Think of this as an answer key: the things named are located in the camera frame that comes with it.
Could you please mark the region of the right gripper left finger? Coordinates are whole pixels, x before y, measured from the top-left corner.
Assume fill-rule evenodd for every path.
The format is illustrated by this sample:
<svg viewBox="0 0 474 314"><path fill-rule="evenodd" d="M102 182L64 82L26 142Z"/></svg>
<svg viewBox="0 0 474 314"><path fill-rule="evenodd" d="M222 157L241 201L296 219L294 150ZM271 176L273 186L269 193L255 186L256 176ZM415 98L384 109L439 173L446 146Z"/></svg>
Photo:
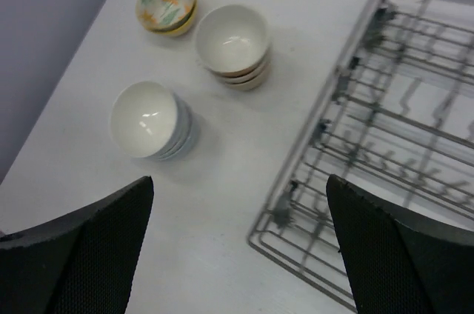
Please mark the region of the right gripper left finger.
<svg viewBox="0 0 474 314"><path fill-rule="evenodd" d="M2 313L124 313L150 218L142 177L59 218L1 237Z"/></svg>

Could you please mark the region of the beige bowl white flower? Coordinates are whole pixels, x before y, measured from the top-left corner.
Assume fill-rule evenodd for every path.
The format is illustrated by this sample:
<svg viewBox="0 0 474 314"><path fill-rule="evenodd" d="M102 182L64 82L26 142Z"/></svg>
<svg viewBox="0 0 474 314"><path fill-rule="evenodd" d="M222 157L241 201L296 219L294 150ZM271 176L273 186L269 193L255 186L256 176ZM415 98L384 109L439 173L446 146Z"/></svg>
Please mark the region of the beige bowl white flower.
<svg viewBox="0 0 474 314"><path fill-rule="evenodd" d="M244 70L231 72L231 73L214 73L214 75L218 77L222 77L222 78L229 78L229 79L234 79L234 78L248 75L254 72L255 70L257 70L258 68L260 68L261 66L263 66L264 64L266 64L267 60L271 56L271 52L272 52L272 48L269 47L259 62L255 63L253 66L248 67Z"/></svg>

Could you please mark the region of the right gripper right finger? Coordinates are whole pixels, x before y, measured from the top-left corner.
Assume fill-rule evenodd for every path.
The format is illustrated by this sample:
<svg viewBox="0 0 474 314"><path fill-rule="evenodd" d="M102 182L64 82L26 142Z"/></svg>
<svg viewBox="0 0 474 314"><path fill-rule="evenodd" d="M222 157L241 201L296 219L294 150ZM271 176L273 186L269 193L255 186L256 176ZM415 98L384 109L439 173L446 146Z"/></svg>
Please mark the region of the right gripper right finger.
<svg viewBox="0 0 474 314"><path fill-rule="evenodd" d="M472 313L473 232L337 175L327 203L358 313Z"/></svg>

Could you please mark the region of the white bowl green leaves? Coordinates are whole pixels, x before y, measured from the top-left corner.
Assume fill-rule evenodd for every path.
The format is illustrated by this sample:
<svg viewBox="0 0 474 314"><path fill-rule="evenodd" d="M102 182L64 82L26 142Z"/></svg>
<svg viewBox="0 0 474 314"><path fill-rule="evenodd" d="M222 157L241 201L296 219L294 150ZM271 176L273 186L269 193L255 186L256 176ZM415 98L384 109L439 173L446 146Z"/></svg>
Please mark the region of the white bowl green leaves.
<svg viewBox="0 0 474 314"><path fill-rule="evenodd" d="M135 13L147 30L169 31L183 25L197 0L137 0Z"/></svg>

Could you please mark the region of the yellow patterned bowl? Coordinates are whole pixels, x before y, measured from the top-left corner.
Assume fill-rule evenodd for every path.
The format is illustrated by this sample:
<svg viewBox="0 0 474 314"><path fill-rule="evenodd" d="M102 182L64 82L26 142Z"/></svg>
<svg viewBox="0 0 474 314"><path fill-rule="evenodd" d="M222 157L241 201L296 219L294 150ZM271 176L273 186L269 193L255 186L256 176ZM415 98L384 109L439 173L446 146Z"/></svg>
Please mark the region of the yellow patterned bowl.
<svg viewBox="0 0 474 314"><path fill-rule="evenodd" d="M175 38L184 35L186 32L190 30L190 28L193 26L196 16L198 12L198 2L193 5L192 10L190 11L190 15L187 18L187 20L179 27L177 27L174 30L168 30L168 31L161 31L157 29L152 29L150 30L151 33L158 34L159 36L166 36L170 38Z"/></svg>

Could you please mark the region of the beige bowl orange flower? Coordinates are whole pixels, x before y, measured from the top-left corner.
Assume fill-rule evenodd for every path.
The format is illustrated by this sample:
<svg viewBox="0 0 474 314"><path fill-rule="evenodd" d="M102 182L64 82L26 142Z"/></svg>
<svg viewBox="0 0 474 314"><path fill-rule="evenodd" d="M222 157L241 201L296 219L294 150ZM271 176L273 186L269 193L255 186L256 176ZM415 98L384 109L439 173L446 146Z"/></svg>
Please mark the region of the beige bowl orange flower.
<svg viewBox="0 0 474 314"><path fill-rule="evenodd" d="M257 10L228 4L211 10L195 31L196 54L213 73L236 74L258 64L270 46L270 28Z"/></svg>

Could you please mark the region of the beige bowl brown pattern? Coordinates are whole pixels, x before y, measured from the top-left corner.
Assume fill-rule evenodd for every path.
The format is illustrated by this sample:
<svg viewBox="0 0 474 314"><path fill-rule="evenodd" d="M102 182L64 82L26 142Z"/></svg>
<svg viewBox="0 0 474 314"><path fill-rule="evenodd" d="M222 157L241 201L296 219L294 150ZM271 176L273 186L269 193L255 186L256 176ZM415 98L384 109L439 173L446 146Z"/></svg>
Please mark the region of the beige bowl brown pattern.
<svg viewBox="0 0 474 314"><path fill-rule="evenodd" d="M249 81L242 82L239 84L231 84L228 82L224 82L224 86L229 87L230 89L233 89L233 90L238 90L238 91L253 90L261 86L263 83L265 83L266 80L268 80L271 69L272 69L271 65L268 64L256 77L250 79Z"/></svg>

